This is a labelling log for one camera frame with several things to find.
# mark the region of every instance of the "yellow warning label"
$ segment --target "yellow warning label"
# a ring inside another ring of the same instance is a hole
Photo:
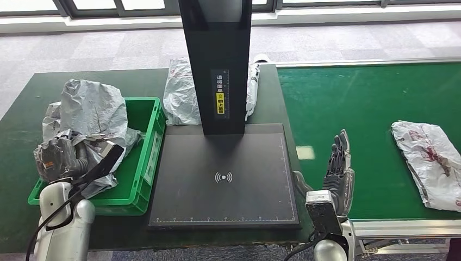
[[[216,93],[216,110],[218,114],[224,114],[224,93]]]

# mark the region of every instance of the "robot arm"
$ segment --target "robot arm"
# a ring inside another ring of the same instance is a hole
[[[29,242],[26,261],[34,244],[37,261],[86,260],[95,206],[82,196],[82,191],[106,176],[122,154],[122,147],[112,142],[110,146],[101,162],[83,177],[54,181],[40,193],[42,217]]]
[[[306,209],[314,225],[314,238],[294,250],[285,260],[312,245],[315,245],[316,261],[354,260],[356,239],[353,224],[347,218],[354,191],[354,170],[351,168],[346,131],[342,130],[334,137],[322,190],[313,191],[306,185],[300,172],[294,171],[293,175],[297,190],[306,196]]]

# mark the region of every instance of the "black cable wire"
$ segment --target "black cable wire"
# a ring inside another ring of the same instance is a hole
[[[26,252],[26,261],[30,260],[30,254],[32,252],[32,247],[35,245],[34,243],[36,242],[36,237],[39,234],[40,230],[48,223],[50,222],[62,209],[66,207],[71,201],[80,195],[86,187],[88,187],[90,183],[86,183],[83,187],[81,187],[75,194],[73,194],[66,202],[64,202],[58,209],[56,209],[47,219],[45,219],[42,224],[39,225],[39,227],[35,230],[34,234],[32,234],[32,237],[29,240],[29,244],[27,246],[27,252]]]
[[[294,255],[306,250],[306,249],[309,249],[310,247],[316,245],[318,242],[322,241],[325,236],[327,235],[326,233],[323,233],[323,234],[320,234],[318,237],[314,238],[313,241],[310,241],[310,238],[316,233],[317,231],[314,231],[312,232],[310,235],[309,235],[309,242],[306,243],[305,245],[301,246],[301,247],[298,247],[297,249],[291,251],[289,254],[287,254],[287,256],[283,259],[283,261],[288,261],[290,258],[292,258]]]

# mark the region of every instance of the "green bin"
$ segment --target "green bin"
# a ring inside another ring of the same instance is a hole
[[[133,147],[115,172],[119,184],[90,199],[96,215],[136,216],[147,211],[160,155],[166,117],[156,97],[125,98],[128,127],[146,133],[146,137]],[[39,179],[29,195],[30,205],[39,204],[39,195],[47,185]]]

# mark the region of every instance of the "crumpled plastic bag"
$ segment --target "crumpled plastic bag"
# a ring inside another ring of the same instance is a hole
[[[82,194],[88,198],[115,187],[117,179],[113,173],[141,134],[128,128],[126,104],[120,90],[89,80],[69,80],[61,93],[61,102],[48,106],[42,123],[43,141],[48,142],[67,129],[80,133],[72,144],[85,143],[89,170],[101,161],[99,151],[103,142],[109,140],[125,149],[110,174],[93,181]]]
[[[397,121],[392,134],[427,208],[461,212],[461,156],[437,125]]]
[[[251,64],[248,68],[245,121],[253,114],[256,106],[259,72],[258,64]],[[202,123],[188,58],[170,60],[163,105],[168,118],[167,125],[200,125]]]

